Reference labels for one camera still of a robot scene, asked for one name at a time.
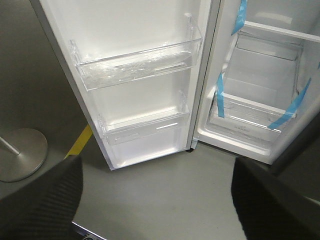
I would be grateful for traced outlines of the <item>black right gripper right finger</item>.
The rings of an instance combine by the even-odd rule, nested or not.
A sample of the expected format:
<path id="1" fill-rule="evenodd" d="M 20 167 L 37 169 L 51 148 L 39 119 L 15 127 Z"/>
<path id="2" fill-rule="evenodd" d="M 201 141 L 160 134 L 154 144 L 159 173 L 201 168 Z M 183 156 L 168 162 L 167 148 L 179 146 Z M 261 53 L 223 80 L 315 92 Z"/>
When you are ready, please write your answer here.
<path id="1" fill-rule="evenodd" d="M 320 238 L 320 206 L 247 157 L 235 159 L 231 196 L 248 240 Z"/>

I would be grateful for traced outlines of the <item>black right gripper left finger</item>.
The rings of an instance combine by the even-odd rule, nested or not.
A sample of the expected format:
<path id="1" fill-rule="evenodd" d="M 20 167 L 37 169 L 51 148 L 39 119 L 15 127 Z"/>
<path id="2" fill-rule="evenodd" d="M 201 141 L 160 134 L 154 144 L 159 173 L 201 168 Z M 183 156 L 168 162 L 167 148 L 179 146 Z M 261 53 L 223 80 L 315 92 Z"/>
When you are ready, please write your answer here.
<path id="1" fill-rule="evenodd" d="M 72 155 L 0 200 L 0 238 L 82 239 L 72 227 L 82 193 L 82 159 Z"/>

